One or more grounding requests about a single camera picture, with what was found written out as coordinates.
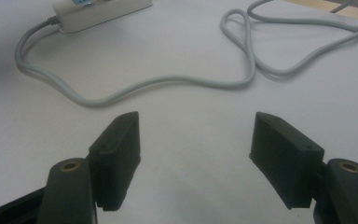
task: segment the white power strip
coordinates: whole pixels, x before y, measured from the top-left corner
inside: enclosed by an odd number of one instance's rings
[[[71,34],[152,5],[152,0],[62,0],[53,8],[61,31]]]

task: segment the screw hole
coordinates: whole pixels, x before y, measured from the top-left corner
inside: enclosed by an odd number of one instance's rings
[[[351,173],[358,174],[358,165],[348,162],[348,161],[342,161],[338,164],[343,170],[346,170]]]
[[[80,166],[80,163],[77,161],[69,161],[65,165],[61,167],[61,171],[63,172],[69,172],[77,169]]]

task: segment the table surface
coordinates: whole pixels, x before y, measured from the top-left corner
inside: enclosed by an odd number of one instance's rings
[[[27,59],[80,94],[103,97],[148,77],[185,74],[237,80],[246,55],[219,22],[247,0],[154,0],[154,5],[73,35],[49,27]],[[312,209],[287,210],[249,159],[255,112],[279,116],[325,149],[324,161],[358,162],[358,40],[328,52],[294,77],[234,91],[169,83],[105,108],[74,104],[14,63],[24,32],[53,16],[53,0],[0,0],[0,205],[46,185],[49,168],[85,157],[118,115],[139,111],[142,161],[116,213],[100,223],[313,223]],[[357,20],[275,1],[256,12],[289,18]],[[231,29],[241,33],[239,18]],[[348,35],[329,27],[253,22],[256,54],[286,68]]]

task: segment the white surface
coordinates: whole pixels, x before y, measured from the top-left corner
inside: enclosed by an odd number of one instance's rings
[[[75,105],[22,74],[14,48],[53,16],[54,1],[0,0],[0,205],[44,187],[49,168],[88,147],[116,116],[140,112],[142,161],[122,208],[99,223],[313,223],[312,209],[286,210],[249,160],[256,111],[279,116],[323,147],[324,160],[358,162],[358,41],[316,60],[298,76],[257,74],[248,88],[186,84],[137,91],[107,108]],[[243,53],[219,29],[246,0],[154,0],[154,5],[74,35],[50,27],[31,40],[31,63],[90,98],[147,77],[186,74],[222,80],[247,72]],[[256,12],[358,24],[286,2]],[[237,32],[241,28],[231,24]],[[345,31],[255,23],[255,51],[284,68]]]

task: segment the gray cable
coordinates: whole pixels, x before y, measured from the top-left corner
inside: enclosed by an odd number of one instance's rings
[[[23,60],[22,58],[22,51],[24,49],[25,43],[27,40],[39,31],[40,29],[48,26],[59,23],[59,20],[57,17],[52,17],[48,19],[47,21],[41,22],[40,24],[36,25],[32,29],[30,29],[28,32],[26,32],[21,40],[19,41],[19,44],[16,47],[15,52],[15,61],[17,66],[20,69],[28,70],[36,75],[39,75],[42,80],[47,82],[49,85],[53,86],[55,89],[60,91],[62,94],[67,96],[69,99],[74,101],[75,103],[83,106],[90,106],[90,107],[98,107],[98,106],[106,106],[111,105],[114,102],[118,101],[123,96],[133,92],[137,91],[141,88],[158,84],[161,82],[188,82],[195,85],[200,85],[204,87],[210,87],[210,88],[216,88],[216,89],[238,89],[243,88],[247,86],[249,83],[252,82],[253,78],[255,77],[255,68],[258,67],[261,71],[267,73],[270,76],[274,77],[287,77],[291,76],[294,73],[297,73],[299,70],[304,68],[307,64],[309,64],[312,60],[314,60],[319,55],[334,49],[335,47],[346,43],[348,41],[351,41],[358,37],[358,26],[351,26],[347,25],[341,22],[336,21],[322,21],[322,20],[298,20],[298,19],[281,19],[281,18],[269,18],[269,17],[262,17],[257,14],[254,14],[252,11],[256,7],[265,4],[272,0],[261,0],[257,1],[253,4],[251,4],[248,7],[247,13],[241,9],[232,9],[229,12],[227,12],[220,23],[220,27],[223,31],[223,33],[231,40],[233,41],[238,47],[240,47],[248,56],[247,61],[248,64],[250,64],[249,74],[246,75],[242,80],[239,81],[231,81],[231,82],[222,82],[222,81],[215,81],[210,80],[206,78],[200,78],[200,77],[190,77],[190,76],[183,76],[183,75],[172,75],[172,76],[163,76],[163,77],[152,77],[149,79],[146,79],[144,81],[140,81],[137,83],[134,83],[120,91],[117,91],[107,97],[104,97],[102,99],[97,100],[91,100],[86,99],[79,95],[76,91],[74,91],[64,80],[62,80],[60,77],[57,77],[56,75],[50,73],[49,71],[46,71],[42,68],[36,67],[34,65],[31,65]],[[242,40],[237,38],[232,32],[230,32],[226,26],[226,23],[228,21],[228,17],[231,15],[241,15],[244,19],[244,27],[245,27],[245,40],[244,43],[242,43]],[[348,30],[351,32],[354,32],[353,35],[341,38],[337,41],[334,41],[330,44],[327,44],[321,48],[316,49],[311,54],[309,54],[306,58],[304,58],[300,63],[296,64],[292,68],[285,69],[285,70],[278,70],[274,69],[272,67],[269,67],[268,65],[264,64],[260,59],[258,59],[252,50],[252,44],[251,44],[251,24],[249,16],[260,21],[265,22],[273,22],[273,23],[289,23],[289,24],[317,24],[317,25],[323,25],[323,26],[333,26],[340,29]]]
[[[332,10],[330,10],[331,13],[337,13],[340,10],[344,9],[345,7],[350,6],[352,3],[354,2],[354,0],[348,0],[346,2],[344,2],[343,4],[339,5],[336,8],[333,8]]]

